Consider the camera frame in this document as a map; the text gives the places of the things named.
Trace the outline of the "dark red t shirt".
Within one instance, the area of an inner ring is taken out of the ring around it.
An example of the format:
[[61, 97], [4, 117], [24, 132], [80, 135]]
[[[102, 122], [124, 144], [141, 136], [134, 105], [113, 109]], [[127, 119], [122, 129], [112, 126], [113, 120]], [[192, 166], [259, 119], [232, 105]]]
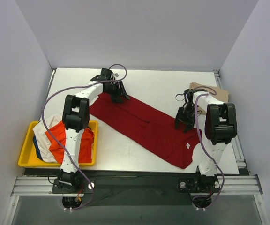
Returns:
[[150, 105], [130, 97], [114, 103], [102, 93], [90, 106], [90, 114], [119, 133], [132, 139], [149, 152], [181, 169], [193, 161], [193, 151], [200, 142], [196, 128], [174, 128], [174, 118]]

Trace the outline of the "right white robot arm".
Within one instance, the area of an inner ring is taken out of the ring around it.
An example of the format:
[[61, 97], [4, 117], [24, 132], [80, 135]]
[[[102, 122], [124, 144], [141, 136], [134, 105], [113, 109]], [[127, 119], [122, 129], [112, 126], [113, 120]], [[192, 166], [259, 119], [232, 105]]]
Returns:
[[214, 89], [205, 86], [185, 90], [182, 94], [185, 103], [177, 111], [174, 128], [178, 129], [181, 123], [185, 125], [185, 132], [196, 128], [199, 144], [194, 157], [198, 159], [198, 184], [219, 188], [217, 175], [223, 173], [219, 162], [237, 135], [237, 121], [235, 105], [216, 99], [216, 94]]

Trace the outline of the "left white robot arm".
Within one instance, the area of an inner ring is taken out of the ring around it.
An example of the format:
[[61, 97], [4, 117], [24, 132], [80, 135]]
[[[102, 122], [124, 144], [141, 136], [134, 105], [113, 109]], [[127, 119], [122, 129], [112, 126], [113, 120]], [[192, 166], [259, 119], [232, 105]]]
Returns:
[[107, 93], [114, 103], [123, 103], [123, 98], [130, 99], [123, 82], [114, 80], [111, 68], [102, 68], [100, 74], [90, 79], [89, 87], [76, 95], [65, 98], [62, 122], [65, 128], [64, 158], [58, 175], [61, 184], [78, 187], [79, 152], [81, 139], [90, 121], [90, 103], [98, 95]]

